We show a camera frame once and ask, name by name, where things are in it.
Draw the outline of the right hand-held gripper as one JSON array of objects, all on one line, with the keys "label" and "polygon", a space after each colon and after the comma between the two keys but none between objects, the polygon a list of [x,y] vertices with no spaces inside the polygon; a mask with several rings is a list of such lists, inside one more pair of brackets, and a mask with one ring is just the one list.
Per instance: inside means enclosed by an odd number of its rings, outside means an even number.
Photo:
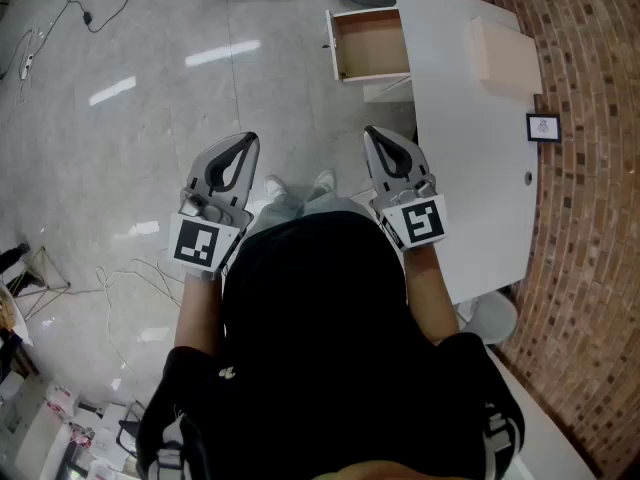
[{"label": "right hand-held gripper", "polygon": [[[389,129],[366,126],[364,145],[376,196],[376,219],[400,251],[442,240],[447,234],[444,196],[417,143]],[[411,175],[420,177],[411,181]]]}]

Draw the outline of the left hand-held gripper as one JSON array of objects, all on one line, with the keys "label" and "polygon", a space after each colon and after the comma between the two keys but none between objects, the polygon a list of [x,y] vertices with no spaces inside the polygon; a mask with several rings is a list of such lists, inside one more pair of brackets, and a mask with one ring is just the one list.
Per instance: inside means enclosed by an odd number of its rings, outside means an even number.
[{"label": "left hand-held gripper", "polygon": [[[201,152],[181,190],[181,206],[171,214],[168,257],[201,280],[221,274],[249,224],[251,213],[229,204],[246,204],[259,156],[255,132],[226,137]],[[218,192],[212,200],[197,193]]]}]

